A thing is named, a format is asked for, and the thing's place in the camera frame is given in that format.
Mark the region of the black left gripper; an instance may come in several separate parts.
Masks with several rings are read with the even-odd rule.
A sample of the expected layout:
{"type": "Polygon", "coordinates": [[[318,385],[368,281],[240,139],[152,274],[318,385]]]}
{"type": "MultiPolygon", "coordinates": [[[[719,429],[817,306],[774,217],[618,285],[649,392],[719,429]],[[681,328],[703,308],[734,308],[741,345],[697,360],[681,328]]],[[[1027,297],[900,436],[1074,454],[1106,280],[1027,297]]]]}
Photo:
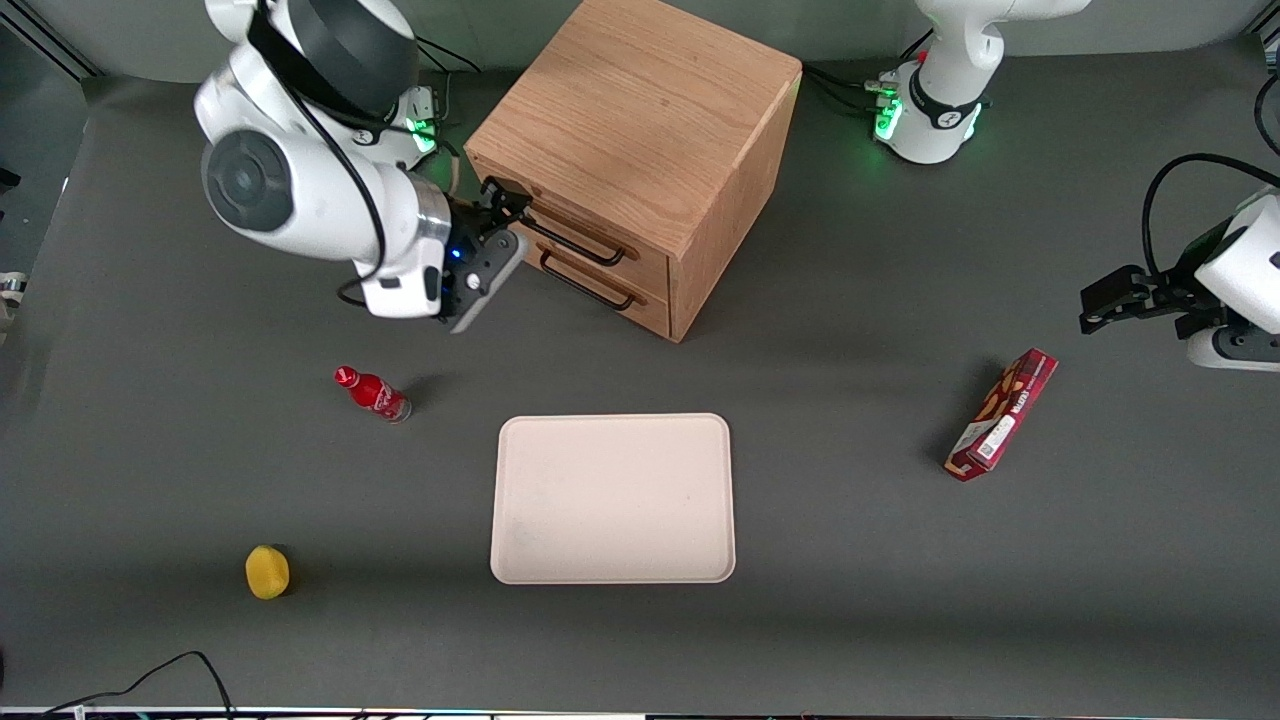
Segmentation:
{"type": "MultiPolygon", "coordinates": [[[[1153,301],[1160,309],[1178,315],[1174,327],[1180,341],[1202,331],[1229,327],[1247,328],[1247,320],[1230,310],[1215,293],[1196,278],[1201,269],[1225,245],[1230,220],[1222,220],[1193,240],[1176,263],[1157,274],[1160,281],[1153,301]]],[[[1082,290],[1079,331],[1093,334],[1117,322],[1144,319],[1149,310],[1152,279],[1138,265],[1124,265],[1082,290]]]]}

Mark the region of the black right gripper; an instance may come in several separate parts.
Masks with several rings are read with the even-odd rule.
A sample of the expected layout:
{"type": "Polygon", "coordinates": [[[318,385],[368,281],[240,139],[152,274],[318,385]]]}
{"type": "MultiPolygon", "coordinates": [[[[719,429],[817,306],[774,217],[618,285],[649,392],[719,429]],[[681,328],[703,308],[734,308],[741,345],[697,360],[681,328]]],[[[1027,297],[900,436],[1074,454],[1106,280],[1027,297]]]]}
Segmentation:
{"type": "Polygon", "coordinates": [[[451,201],[452,227],[445,242],[445,300],[474,301],[495,293],[521,263],[521,237],[532,197],[512,191],[502,178],[483,182],[485,204],[451,201]]]}

